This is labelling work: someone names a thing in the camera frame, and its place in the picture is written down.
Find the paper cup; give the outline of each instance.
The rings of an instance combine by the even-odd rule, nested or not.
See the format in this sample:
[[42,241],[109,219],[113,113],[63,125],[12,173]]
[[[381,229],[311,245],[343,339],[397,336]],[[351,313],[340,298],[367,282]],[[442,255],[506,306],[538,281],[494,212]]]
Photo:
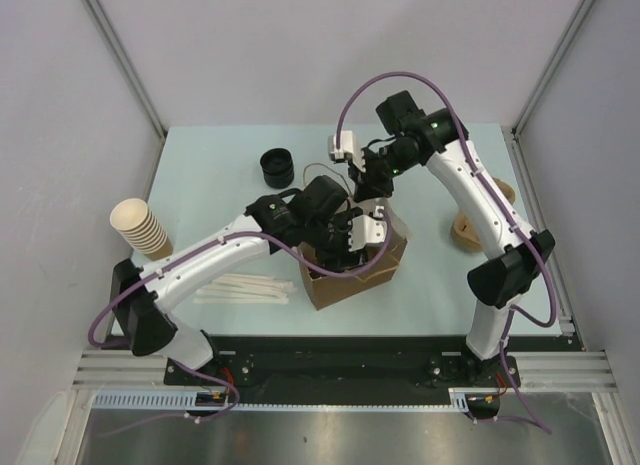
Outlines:
[[149,259],[159,260],[173,253],[166,230],[144,200],[130,198],[120,202],[109,221],[129,245]]

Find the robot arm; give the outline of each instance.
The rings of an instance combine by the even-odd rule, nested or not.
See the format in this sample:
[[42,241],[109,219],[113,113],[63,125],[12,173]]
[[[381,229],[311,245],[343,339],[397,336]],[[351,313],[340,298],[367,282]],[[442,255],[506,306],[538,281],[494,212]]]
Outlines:
[[374,152],[369,147],[360,148],[352,132],[343,132],[341,149],[336,148],[335,137],[330,137],[329,156],[334,162],[348,163],[349,176],[356,183],[356,203],[390,197],[394,190],[393,179],[418,164],[426,166],[451,193],[471,220],[488,258],[467,276],[477,303],[466,343],[476,360],[490,360],[499,352],[509,305],[529,290],[540,271],[480,177],[491,185],[543,260],[548,258],[555,241],[547,230],[536,233],[503,197],[463,127],[477,168],[473,171],[466,161],[448,110],[427,116],[418,109],[411,95],[403,91],[385,100],[376,112],[393,141]]
[[367,230],[377,220],[360,207],[338,211],[347,198],[335,181],[317,177],[303,191],[260,197],[229,225],[170,257],[142,268],[131,260],[116,265],[114,295],[144,282],[114,310],[133,354],[160,353],[192,369],[208,363],[214,351],[205,334],[181,322],[173,310],[216,277],[280,250],[267,236],[289,247],[309,243],[319,265],[331,271],[363,265],[364,247],[381,243],[385,233],[371,238]]

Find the light blue table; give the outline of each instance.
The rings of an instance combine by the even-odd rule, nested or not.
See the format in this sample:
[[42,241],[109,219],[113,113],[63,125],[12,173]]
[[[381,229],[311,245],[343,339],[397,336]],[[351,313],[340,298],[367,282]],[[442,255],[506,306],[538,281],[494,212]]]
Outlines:
[[[516,209],[526,216],[500,127],[468,124],[487,169],[513,186]],[[361,142],[384,137],[379,125],[351,127]],[[262,153],[288,148],[295,162],[292,186],[302,187],[302,169],[310,162],[329,164],[327,137],[333,125],[173,127],[169,132],[149,204],[167,229],[176,250],[219,230],[261,195],[273,193],[259,166]],[[345,166],[334,169],[344,172]],[[314,167],[309,176],[322,173]],[[254,262],[237,272],[276,275],[297,291],[280,304],[194,304],[187,299],[176,315],[190,325],[219,335],[453,335],[471,326],[475,298],[466,283],[469,270],[484,255],[454,246],[449,228],[458,212],[451,196],[426,169],[396,179],[391,199],[395,212],[412,231],[394,279],[368,292],[316,311],[300,280],[298,264],[284,253]],[[136,264],[144,257],[134,255]],[[546,291],[536,280],[522,301],[539,317],[549,314]],[[540,329],[517,317],[512,334],[559,335],[559,326]]]

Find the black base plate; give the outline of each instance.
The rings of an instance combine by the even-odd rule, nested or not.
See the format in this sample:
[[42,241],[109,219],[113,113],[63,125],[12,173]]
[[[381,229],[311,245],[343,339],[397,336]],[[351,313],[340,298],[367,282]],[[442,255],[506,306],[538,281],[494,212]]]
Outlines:
[[[448,388],[497,388],[496,373],[505,373],[496,361],[482,373],[469,373],[460,354],[425,351],[228,351],[200,369],[224,378],[231,371],[242,403],[281,405],[447,405]],[[520,378],[513,357],[509,368]],[[165,385],[210,386],[211,382],[183,372],[171,360]]]

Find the brown cardboard box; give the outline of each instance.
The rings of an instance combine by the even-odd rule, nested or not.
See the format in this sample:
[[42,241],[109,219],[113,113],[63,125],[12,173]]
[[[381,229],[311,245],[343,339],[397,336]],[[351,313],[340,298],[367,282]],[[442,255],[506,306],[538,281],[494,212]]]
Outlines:
[[[311,303],[313,303],[317,310],[322,310],[340,300],[369,290],[393,278],[407,246],[407,239],[395,230],[392,230],[392,233],[389,248],[380,261],[376,263],[371,270],[357,277],[333,278],[323,276],[314,279],[311,278],[309,269],[303,264],[300,264],[300,273],[302,274],[304,288],[309,295]],[[307,260],[317,263],[315,251],[311,246],[303,243],[298,249]],[[377,249],[374,247],[367,247],[369,258],[374,257],[376,251]]]

